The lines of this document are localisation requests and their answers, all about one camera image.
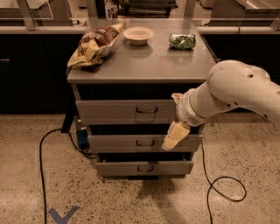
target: bowl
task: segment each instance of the bowl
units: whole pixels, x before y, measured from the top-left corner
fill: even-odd
[[[142,46],[147,43],[148,39],[154,36],[154,31],[141,26],[135,26],[126,29],[123,36],[130,41],[131,44]]]

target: snack bag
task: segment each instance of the snack bag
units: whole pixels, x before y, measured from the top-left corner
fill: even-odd
[[[100,65],[117,41],[123,24],[113,24],[106,28],[87,31],[81,38],[78,48],[71,56],[67,66],[89,67]]]

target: floor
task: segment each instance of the floor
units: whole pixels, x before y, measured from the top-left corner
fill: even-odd
[[[0,115],[0,223],[44,223],[39,144],[63,120],[64,115]],[[74,126],[71,132],[75,141]],[[212,190],[213,223],[280,223],[279,133],[279,126],[254,113],[217,115],[206,124],[210,180],[232,176],[247,189],[239,203]],[[59,131],[42,146],[47,223],[210,223],[201,146],[191,174],[158,180],[100,178],[95,161],[83,157]],[[234,199],[243,197],[233,180],[215,186]]]

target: cable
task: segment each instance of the cable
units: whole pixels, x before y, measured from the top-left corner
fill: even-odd
[[[47,132],[41,139],[40,146],[39,146],[39,164],[40,164],[40,175],[41,175],[41,182],[42,182],[42,193],[43,193],[43,203],[44,203],[44,223],[45,224],[47,223],[47,211],[46,211],[46,187],[45,187],[45,178],[44,178],[44,170],[43,170],[42,145],[43,145],[45,138],[55,131],[62,131],[62,129],[53,129],[53,130]],[[86,153],[84,150],[79,150],[79,148],[74,143],[71,133],[70,132],[67,132],[67,133],[70,136],[70,139],[71,139],[71,142],[72,142],[74,148],[79,153],[81,153],[86,158],[95,159],[95,157],[93,156],[94,155],[93,153]]]
[[[217,178],[215,181],[211,182],[208,175],[207,175],[207,168],[206,168],[206,165],[205,165],[205,152],[204,152],[204,146],[203,146],[203,142],[201,141],[201,148],[202,148],[202,162],[203,162],[203,169],[204,169],[204,173],[205,173],[205,176],[206,176],[206,179],[209,183],[209,189],[207,191],[207,196],[206,196],[206,202],[207,202],[207,208],[208,208],[208,212],[209,212],[209,216],[210,216],[210,223],[213,224],[213,217],[212,217],[212,213],[211,213],[211,208],[210,208],[210,203],[209,203],[209,195],[210,195],[210,191],[211,189],[214,189],[220,196],[222,196],[223,198],[225,198],[226,200],[230,200],[231,202],[241,202],[243,200],[245,200],[246,196],[247,196],[247,191],[246,191],[246,187],[245,185],[240,181],[238,180],[237,178],[232,178],[232,177],[229,177],[229,176],[221,176],[219,178]],[[243,190],[244,190],[244,196],[240,199],[232,199],[232,198],[229,198],[227,195],[225,195],[224,193],[220,192],[219,190],[217,190],[215,187],[214,187],[214,184],[216,182],[218,182],[220,179],[232,179],[234,181],[236,181],[237,183],[239,183],[242,187],[243,187]]]

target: cabinet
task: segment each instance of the cabinet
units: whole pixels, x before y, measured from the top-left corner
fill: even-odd
[[[154,30],[155,38],[148,45],[133,46],[121,35],[101,66],[74,66],[68,72],[97,157],[96,169],[102,177],[189,174],[203,126],[193,128],[174,150],[163,150],[170,123],[176,120],[171,95],[205,81],[214,60],[191,21],[126,22],[127,27],[136,25]],[[169,49],[166,25],[179,33],[195,33],[197,48]]]

